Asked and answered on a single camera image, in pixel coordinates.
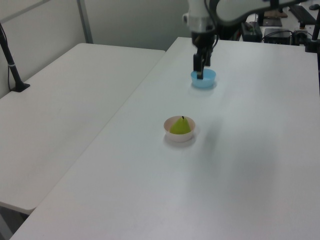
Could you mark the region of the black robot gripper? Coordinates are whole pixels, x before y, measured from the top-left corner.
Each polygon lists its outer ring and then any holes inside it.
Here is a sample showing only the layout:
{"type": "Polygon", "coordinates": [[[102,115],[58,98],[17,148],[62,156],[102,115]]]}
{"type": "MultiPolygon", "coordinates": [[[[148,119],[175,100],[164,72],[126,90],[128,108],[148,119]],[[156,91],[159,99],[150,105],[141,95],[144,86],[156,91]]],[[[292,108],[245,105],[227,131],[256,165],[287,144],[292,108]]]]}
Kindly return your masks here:
{"type": "Polygon", "coordinates": [[[219,39],[215,29],[207,32],[191,32],[192,44],[197,48],[197,53],[193,55],[193,70],[197,79],[203,79],[204,67],[211,66],[211,56],[214,47],[219,39]]]}

